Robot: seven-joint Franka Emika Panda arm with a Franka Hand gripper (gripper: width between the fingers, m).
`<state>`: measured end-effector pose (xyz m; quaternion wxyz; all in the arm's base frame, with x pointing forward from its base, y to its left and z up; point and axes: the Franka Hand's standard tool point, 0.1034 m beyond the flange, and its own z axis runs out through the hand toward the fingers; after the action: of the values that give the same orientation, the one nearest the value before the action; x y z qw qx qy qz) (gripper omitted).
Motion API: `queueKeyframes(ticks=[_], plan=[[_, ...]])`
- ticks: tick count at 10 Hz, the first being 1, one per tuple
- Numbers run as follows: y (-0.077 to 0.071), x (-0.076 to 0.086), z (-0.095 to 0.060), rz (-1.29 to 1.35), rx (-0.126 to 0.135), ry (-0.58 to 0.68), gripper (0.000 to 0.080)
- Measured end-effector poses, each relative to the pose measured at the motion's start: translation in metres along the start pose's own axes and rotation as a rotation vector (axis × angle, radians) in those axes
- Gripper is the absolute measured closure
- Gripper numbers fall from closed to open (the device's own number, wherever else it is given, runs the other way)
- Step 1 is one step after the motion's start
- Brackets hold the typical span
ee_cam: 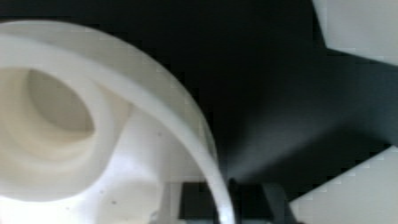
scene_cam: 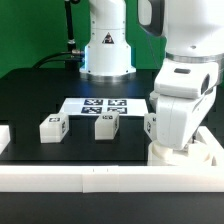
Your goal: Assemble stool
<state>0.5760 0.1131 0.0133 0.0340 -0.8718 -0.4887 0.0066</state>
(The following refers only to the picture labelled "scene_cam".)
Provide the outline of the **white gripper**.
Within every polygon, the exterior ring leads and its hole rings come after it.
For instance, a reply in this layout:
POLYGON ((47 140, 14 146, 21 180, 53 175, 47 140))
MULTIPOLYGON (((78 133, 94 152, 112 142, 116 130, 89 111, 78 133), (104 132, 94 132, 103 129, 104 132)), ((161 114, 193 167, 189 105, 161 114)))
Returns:
POLYGON ((157 140, 168 148, 182 150, 213 106, 216 98, 218 64, 211 63, 209 89, 197 99, 178 98, 157 93, 157 140))

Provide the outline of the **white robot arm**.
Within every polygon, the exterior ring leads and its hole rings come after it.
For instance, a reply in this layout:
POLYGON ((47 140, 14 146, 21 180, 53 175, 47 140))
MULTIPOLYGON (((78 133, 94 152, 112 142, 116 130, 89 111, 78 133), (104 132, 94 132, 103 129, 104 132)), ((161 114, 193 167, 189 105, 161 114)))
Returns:
MULTIPOLYGON (((133 73, 125 40, 124 0, 89 0, 91 38, 83 77, 115 81, 133 73)), ((224 72, 224 0, 137 0, 138 22, 166 38, 165 59, 154 82, 156 135, 181 150, 212 107, 224 72)))

